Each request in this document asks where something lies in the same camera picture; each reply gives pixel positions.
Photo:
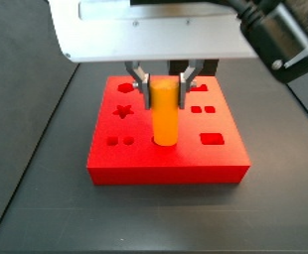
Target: red shape sorter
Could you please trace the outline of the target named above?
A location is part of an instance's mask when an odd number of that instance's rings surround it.
[[[176,76],[152,76],[173,78]],[[130,76],[107,80],[87,169],[97,185],[239,183],[251,166],[232,113],[215,77],[198,76],[200,87],[180,110],[180,140],[153,143],[152,112]]]

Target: gray table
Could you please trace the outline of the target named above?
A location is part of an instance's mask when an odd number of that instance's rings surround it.
[[[165,63],[145,68],[166,72]],[[219,78],[253,166],[240,185],[95,187],[98,105],[122,63],[82,64],[0,225],[0,251],[308,253],[308,115],[257,60]]]

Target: orange cylinder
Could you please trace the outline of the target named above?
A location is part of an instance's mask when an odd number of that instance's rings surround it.
[[[150,82],[154,142],[161,146],[178,142],[178,94],[180,85],[173,79]]]

